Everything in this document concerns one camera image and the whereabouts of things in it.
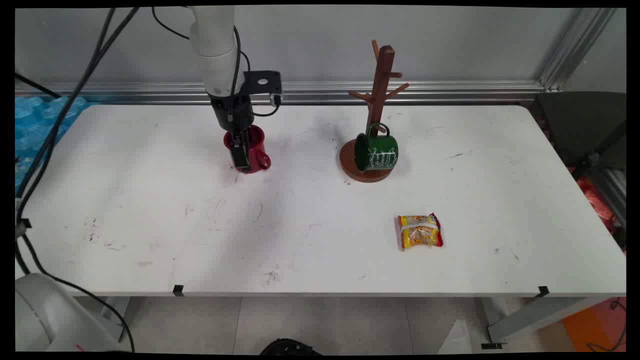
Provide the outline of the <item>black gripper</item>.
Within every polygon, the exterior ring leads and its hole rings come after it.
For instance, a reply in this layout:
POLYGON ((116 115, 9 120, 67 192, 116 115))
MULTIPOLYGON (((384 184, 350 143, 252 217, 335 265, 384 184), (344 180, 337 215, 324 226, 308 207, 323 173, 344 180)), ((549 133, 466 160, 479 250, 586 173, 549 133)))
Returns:
POLYGON ((222 129, 230 133, 229 149, 237 170, 250 170, 249 127, 253 124, 253 105, 250 96, 238 93, 234 96, 209 95, 215 116, 222 129))

